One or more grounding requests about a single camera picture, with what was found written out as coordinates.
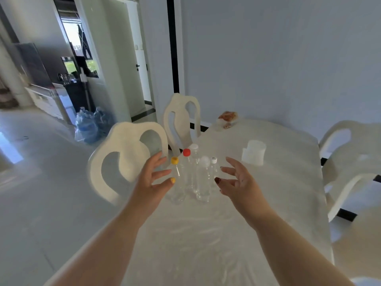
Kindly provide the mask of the black cabinet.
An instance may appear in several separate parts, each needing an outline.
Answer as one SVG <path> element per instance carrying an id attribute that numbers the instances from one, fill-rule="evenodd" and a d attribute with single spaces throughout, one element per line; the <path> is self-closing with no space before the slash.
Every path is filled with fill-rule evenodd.
<path id="1" fill-rule="evenodd" d="M 88 107 L 87 107 L 87 101 L 85 97 L 85 91 L 81 81 L 76 83 L 66 83 L 64 84 L 64 88 L 66 89 L 69 95 L 69 98 L 71 100 L 71 103 L 76 113 L 78 113 L 81 110 L 81 108 L 82 109 L 84 108 L 85 110 L 87 110 Z M 92 112 L 94 112 L 96 110 L 96 106 L 94 105 L 90 92 L 89 92 L 89 98 L 90 98 L 90 103 L 92 107 Z"/>

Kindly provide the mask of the dark flat panel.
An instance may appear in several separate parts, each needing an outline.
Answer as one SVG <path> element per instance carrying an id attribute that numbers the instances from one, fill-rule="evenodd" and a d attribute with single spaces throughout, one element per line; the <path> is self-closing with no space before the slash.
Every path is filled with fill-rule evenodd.
<path id="1" fill-rule="evenodd" d="M 52 88 L 53 84 L 34 43 L 15 43 L 15 48 L 22 59 L 21 67 L 31 85 Z"/>

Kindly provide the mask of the person's right hand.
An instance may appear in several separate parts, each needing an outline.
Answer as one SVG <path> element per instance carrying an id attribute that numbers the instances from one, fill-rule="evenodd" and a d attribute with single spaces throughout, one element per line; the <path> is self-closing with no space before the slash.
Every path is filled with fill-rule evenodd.
<path id="1" fill-rule="evenodd" d="M 226 157 L 226 161 L 231 167 L 221 167 L 221 171 L 235 177 L 237 183 L 232 192 L 221 192 L 221 194 L 229 197 L 248 225 L 257 229 L 265 223 L 278 219 L 279 216 L 269 206 L 260 187 L 247 168 L 231 157 Z"/>

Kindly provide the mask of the clear bottle red cap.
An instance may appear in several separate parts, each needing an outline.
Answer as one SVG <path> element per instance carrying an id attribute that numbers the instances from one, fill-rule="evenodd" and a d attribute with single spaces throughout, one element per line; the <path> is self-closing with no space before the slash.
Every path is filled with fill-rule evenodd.
<path id="1" fill-rule="evenodd" d="M 194 191 L 194 172 L 193 172 L 193 159 L 191 156 L 191 150 L 186 148 L 182 152 L 183 161 L 183 177 L 185 182 L 185 188 L 189 191 Z"/>

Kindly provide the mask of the white low cabinet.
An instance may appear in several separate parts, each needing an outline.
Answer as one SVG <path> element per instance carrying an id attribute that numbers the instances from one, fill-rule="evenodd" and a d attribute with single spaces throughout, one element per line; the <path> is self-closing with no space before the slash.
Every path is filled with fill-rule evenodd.
<path id="1" fill-rule="evenodd" d="M 40 110 L 67 124 L 75 125 L 77 113 L 63 85 L 53 83 L 50 88 L 30 85 L 25 89 Z"/>

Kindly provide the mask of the white door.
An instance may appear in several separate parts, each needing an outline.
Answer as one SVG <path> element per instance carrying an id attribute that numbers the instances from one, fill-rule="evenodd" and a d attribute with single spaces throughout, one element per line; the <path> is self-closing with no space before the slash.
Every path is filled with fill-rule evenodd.
<path id="1" fill-rule="evenodd" d="M 133 37 L 134 47 L 135 47 L 135 54 L 136 54 L 136 61 L 137 64 L 140 65 L 139 67 L 139 77 L 140 77 L 140 85 L 142 89 L 142 94 L 144 98 L 144 111 L 151 110 L 152 107 L 152 101 L 151 101 L 151 94 L 150 94 L 150 86 L 149 86 L 149 77 L 148 77 L 148 71 L 147 71 L 147 63 L 145 60 L 145 52 L 144 52 L 144 42 L 142 39 L 142 33 L 141 33 L 141 25 L 139 20 L 139 14 L 138 14 L 138 4 L 137 2 L 127 0 L 126 6 L 128 10 L 128 16 L 130 19 L 130 26 L 131 26 L 131 33 Z"/>

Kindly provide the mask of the white plastic chair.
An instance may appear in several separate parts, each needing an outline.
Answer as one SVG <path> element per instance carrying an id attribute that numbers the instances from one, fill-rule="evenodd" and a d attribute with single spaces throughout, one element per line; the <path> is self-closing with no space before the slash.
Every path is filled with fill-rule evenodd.
<path id="1" fill-rule="evenodd" d="M 200 105 L 197 98 L 193 96 L 184 96 L 179 93 L 174 93 L 172 96 L 168 106 L 164 110 L 163 114 L 163 127 L 166 132 L 166 136 L 168 139 L 168 144 L 172 150 L 174 156 L 179 156 L 180 147 L 176 144 L 174 135 L 171 132 L 169 125 L 169 114 L 174 113 L 174 129 L 177 133 L 181 143 L 185 148 L 191 145 L 192 137 L 190 132 L 190 116 L 186 109 L 186 105 L 191 102 L 195 106 L 195 114 L 194 114 L 194 130 L 197 137 L 201 135 L 201 110 Z"/>
<path id="2" fill-rule="evenodd" d="M 319 142 L 320 155 L 342 130 L 350 131 L 350 140 L 336 148 L 322 166 L 328 221 L 331 222 L 353 189 L 365 186 L 381 176 L 381 122 L 361 123 L 343 120 L 334 124 Z"/>
<path id="3" fill-rule="evenodd" d="M 120 122 L 112 126 L 106 138 L 88 160 L 87 178 L 90 186 L 100 197 L 114 206 L 121 206 L 125 199 L 108 186 L 103 179 L 103 161 L 108 154 L 119 153 L 119 172 L 128 182 L 135 181 L 146 160 L 151 157 L 149 148 L 140 141 L 141 136 L 149 130 L 158 134 L 162 146 L 162 155 L 168 157 L 168 139 L 162 125 L 157 122 L 137 124 Z"/>
<path id="4" fill-rule="evenodd" d="M 381 283 L 381 205 L 365 209 L 333 243 L 335 265 L 354 283 Z"/>

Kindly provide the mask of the person's left hand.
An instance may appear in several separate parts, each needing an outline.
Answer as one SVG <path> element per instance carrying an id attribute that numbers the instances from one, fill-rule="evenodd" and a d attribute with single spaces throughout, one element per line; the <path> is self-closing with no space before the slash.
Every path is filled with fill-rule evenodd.
<path id="1" fill-rule="evenodd" d="M 166 160 L 167 157 L 163 157 L 161 151 L 147 159 L 127 203 L 127 211 L 134 218 L 139 219 L 141 224 L 155 211 L 169 191 L 159 190 L 158 185 L 170 178 L 171 169 L 155 171 Z"/>

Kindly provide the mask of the wide clear bottle white cap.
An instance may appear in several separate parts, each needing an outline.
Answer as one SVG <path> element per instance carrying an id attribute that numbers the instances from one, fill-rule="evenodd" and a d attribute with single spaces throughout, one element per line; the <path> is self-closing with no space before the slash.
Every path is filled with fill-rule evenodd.
<path id="1" fill-rule="evenodd" d="M 196 198 L 201 202 L 209 202 L 210 200 L 210 159 L 202 156 L 196 166 Z"/>

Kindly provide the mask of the translucent white plastic cup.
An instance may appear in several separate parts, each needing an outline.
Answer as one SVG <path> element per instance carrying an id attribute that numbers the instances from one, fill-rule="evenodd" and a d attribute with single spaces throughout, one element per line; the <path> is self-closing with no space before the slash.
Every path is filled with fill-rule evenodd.
<path id="1" fill-rule="evenodd" d="M 241 160 L 254 166 L 263 166 L 266 144 L 259 140 L 249 140 L 247 147 L 242 149 Z"/>

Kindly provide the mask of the slim clear bottle white cap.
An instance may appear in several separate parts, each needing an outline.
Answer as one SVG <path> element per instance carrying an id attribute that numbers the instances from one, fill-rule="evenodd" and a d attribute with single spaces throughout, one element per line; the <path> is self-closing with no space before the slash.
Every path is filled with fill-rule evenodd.
<path id="1" fill-rule="evenodd" d="M 191 189 L 192 191 L 196 194 L 197 193 L 197 188 L 198 188 L 198 183 L 197 183 L 197 168 L 198 168 L 198 162 L 200 159 L 199 156 L 199 146 L 195 143 L 191 144 L 189 146 L 189 149 L 191 151 Z"/>

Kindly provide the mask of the clear bottle yellow cap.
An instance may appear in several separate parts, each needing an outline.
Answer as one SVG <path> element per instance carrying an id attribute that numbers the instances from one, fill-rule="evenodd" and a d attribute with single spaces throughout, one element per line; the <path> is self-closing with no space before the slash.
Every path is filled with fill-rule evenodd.
<path id="1" fill-rule="evenodd" d="M 170 181 L 172 187 L 167 192 L 166 197 L 172 203 L 179 204 L 185 199 L 185 177 L 178 157 L 171 158 L 169 169 L 171 169 Z"/>

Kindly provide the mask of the small clear bottle white cap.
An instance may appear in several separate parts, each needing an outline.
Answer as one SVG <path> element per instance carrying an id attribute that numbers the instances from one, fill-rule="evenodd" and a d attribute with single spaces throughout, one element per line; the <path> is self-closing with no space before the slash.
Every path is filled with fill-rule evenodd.
<path id="1" fill-rule="evenodd" d="M 213 192 L 220 192 L 220 188 L 215 182 L 215 178 L 220 176 L 220 165 L 216 157 L 210 158 L 210 167 L 209 167 L 209 175 L 210 175 L 210 187 Z"/>

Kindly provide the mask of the white column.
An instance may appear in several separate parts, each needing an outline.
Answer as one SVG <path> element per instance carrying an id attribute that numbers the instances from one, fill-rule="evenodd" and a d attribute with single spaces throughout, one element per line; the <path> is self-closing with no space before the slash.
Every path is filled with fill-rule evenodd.
<path id="1" fill-rule="evenodd" d="M 34 102 L 25 89 L 24 82 L 7 48 L 0 38 L 0 78 L 10 90 L 20 107 L 34 106 Z"/>

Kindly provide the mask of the pack of blue water bottles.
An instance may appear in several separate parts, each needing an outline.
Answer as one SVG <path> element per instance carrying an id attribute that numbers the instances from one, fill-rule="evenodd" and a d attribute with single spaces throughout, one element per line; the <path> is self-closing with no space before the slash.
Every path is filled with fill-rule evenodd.
<path id="1" fill-rule="evenodd" d="M 113 117 L 101 107 L 96 107 L 93 117 L 100 137 L 106 137 L 114 125 Z"/>
<path id="2" fill-rule="evenodd" d="M 75 141 L 93 144 L 100 139 L 94 113 L 81 107 L 75 118 Z"/>

